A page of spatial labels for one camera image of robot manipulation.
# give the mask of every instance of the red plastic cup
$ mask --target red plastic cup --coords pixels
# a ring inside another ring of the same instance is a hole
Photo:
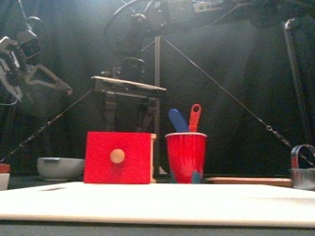
[[[200,183],[206,136],[201,133],[165,135],[170,179],[173,183]]]

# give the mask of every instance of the red box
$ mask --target red box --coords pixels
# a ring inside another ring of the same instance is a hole
[[[149,183],[150,134],[86,133],[83,183]]]

